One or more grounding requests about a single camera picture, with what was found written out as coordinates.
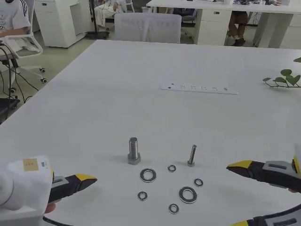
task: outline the washer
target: washer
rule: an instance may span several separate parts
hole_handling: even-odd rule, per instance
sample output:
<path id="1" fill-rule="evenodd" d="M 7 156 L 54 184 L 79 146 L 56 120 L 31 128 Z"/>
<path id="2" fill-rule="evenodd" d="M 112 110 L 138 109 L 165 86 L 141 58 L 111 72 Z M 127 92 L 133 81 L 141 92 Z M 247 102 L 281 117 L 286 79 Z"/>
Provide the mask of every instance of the washer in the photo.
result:
<path id="1" fill-rule="evenodd" d="M 152 173 L 152 178 L 151 178 L 151 179 L 146 179 L 146 178 L 144 177 L 145 172 L 151 172 L 151 173 Z M 141 178 L 141 180 L 143 180 L 145 183 L 153 182 L 153 181 L 156 179 L 156 177 L 157 177 L 156 172 L 155 172 L 153 169 L 151 169 L 151 168 L 143 169 L 143 170 L 141 171 L 141 173 L 140 173 L 140 178 Z"/>
<path id="2" fill-rule="evenodd" d="M 146 193 L 146 192 L 139 192 L 139 193 L 138 193 L 138 199 L 139 199 L 140 201 L 146 200 L 146 199 L 147 199 L 147 193 Z"/>
<path id="3" fill-rule="evenodd" d="M 176 168 L 175 165 L 169 165 L 169 166 L 167 167 L 167 169 L 168 169 L 169 172 L 175 172 L 177 168 Z"/>
<path id="4" fill-rule="evenodd" d="M 185 191 L 190 191 L 192 194 L 193 194 L 193 197 L 192 199 L 186 199 L 184 196 L 183 196 L 183 193 Z M 187 203 L 187 204 L 192 204 L 194 203 L 196 200 L 197 200 L 197 193 L 196 191 L 192 188 L 192 187 L 183 187 L 180 191 L 179 191 L 179 196 L 180 196 L 180 199 L 184 202 L 184 203 Z"/>
<path id="5" fill-rule="evenodd" d="M 204 184 L 204 182 L 200 178 L 197 178 L 194 180 L 194 185 L 197 187 L 202 187 L 203 184 Z"/>
<path id="6" fill-rule="evenodd" d="M 170 204 L 168 207 L 168 210 L 171 214 L 177 214 L 179 212 L 179 206 L 177 204 Z"/>

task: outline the chair wheel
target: chair wheel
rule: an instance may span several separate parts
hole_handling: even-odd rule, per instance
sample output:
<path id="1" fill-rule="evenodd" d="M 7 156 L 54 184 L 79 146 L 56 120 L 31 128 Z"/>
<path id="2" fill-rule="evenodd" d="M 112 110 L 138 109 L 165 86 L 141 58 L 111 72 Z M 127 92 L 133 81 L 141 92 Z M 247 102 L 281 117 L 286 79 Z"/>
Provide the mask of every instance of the chair wheel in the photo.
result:
<path id="1" fill-rule="evenodd" d="M 43 68 L 43 67 L 41 67 L 41 68 L 40 68 L 40 72 L 45 73 L 45 72 L 46 72 L 46 69 Z"/>
<path id="2" fill-rule="evenodd" d="M 10 88 L 10 93 L 15 93 L 16 91 L 17 91 L 16 88 L 14 87 Z"/>
<path id="3" fill-rule="evenodd" d="M 48 80 L 47 80 L 47 79 L 41 79 L 41 82 L 42 82 L 43 84 L 46 84 L 46 83 L 48 82 Z"/>

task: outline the hex bolt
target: hex bolt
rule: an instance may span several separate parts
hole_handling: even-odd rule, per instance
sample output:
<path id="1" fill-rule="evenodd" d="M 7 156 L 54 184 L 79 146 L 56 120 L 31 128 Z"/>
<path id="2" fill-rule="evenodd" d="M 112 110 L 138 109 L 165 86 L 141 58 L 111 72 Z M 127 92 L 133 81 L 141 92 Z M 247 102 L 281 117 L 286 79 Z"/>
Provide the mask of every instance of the hex bolt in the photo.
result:
<path id="1" fill-rule="evenodd" d="M 194 157 L 196 155 L 196 149 L 197 149 L 197 146 L 196 145 L 193 145 L 192 146 L 192 149 L 191 149 L 191 153 L 190 153 L 190 158 L 189 160 L 187 161 L 187 165 L 190 166 L 190 167 L 193 167 L 194 166 Z"/>
<path id="2" fill-rule="evenodd" d="M 127 155 L 127 162 L 128 164 L 137 165 L 141 161 L 140 153 L 138 152 L 137 138 L 130 138 L 128 145 L 130 153 Z"/>

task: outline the power strip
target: power strip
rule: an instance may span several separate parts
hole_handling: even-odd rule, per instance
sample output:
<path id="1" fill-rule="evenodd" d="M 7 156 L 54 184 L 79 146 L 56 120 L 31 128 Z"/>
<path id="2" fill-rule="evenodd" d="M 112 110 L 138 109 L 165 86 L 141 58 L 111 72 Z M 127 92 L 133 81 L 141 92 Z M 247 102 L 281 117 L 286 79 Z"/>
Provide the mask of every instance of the power strip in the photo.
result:
<path id="1" fill-rule="evenodd" d="M 199 93 L 219 93 L 219 94 L 232 94 L 237 95 L 238 93 L 230 90 L 228 87 L 215 87 L 215 86 L 199 86 L 199 85 L 187 85 L 187 84 L 161 84 L 160 89 L 162 90 L 173 90 L 173 91 L 186 91 L 186 92 L 199 92 Z"/>

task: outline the gray floor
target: gray floor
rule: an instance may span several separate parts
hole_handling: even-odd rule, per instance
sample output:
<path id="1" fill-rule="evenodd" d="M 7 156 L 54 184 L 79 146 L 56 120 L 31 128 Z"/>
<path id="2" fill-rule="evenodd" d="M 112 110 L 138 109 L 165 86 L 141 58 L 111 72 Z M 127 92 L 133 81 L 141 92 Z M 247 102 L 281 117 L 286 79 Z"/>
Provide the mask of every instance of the gray floor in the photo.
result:
<path id="1" fill-rule="evenodd" d="M 252 46 L 252 40 L 255 33 L 255 28 L 248 27 L 245 33 L 245 39 L 246 47 Z M 181 43 L 184 44 L 193 44 L 193 40 L 189 38 L 189 35 L 185 35 L 184 33 L 188 32 L 193 34 L 193 28 L 182 28 L 182 36 L 181 36 Z M 64 69 L 68 64 L 70 64 L 79 54 L 81 54 L 87 47 L 89 47 L 94 41 L 93 40 L 86 40 L 83 39 L 79 41 L 78 43 L 74 44 L 68 49 L 64 48 L 47 48 L 44 46 L 43 39 L 41 34 L 38 32 L 36 34 L 36 38 L 38 42 L 41 44 L 41 46 L 44 49 L 44 52 L 40 56 L 34 56 L 27 59 L 22 59 L 19 61 L 20 65 L 40 65 L 41 67 L 46 68 L 46 72 L 44 73 L 44 77 L 47 78 L 49 81 L 54 78 L 62 69 Z M 114 39 L 114 31 L 111 31 L 110 40 Z M 229 38 L 227 41 L 228 45 L 233 44 L 234 40 L 232 38 Z M 28 80 L 30 84 L 35 86 L 38 89 L 43 88 L 44 84 L 41 83 L 40 79 L 38 77 L 33 76 L 32 74 L 23 74 L 23 76 Z M 4 89 L 6 93 L 8 92 L 8 72 L 3 73 L 3 77 L 5 80 L 5 86 Z M 21 87 L 21 90 L 27 98 L 28 96 L 34 95 L 37 91 L 34 90 L 32 87 L 30 87 L 22 78 L 18 77 L 17 82 Z M 13 84 L 13 87 L 17 88 L 17 92 L 14 95 L 18 96 L 18 99 L 21 100 L 20 104 L 18 105 L 18 108 L 23 104 L 23 98 L 22 94 L 20 92 L 20 89 L 16 85 L 16 83 Z M 0 81 L 0 97 L 6 98 L 7 96 L 2 93 L 2 82 Z"/>

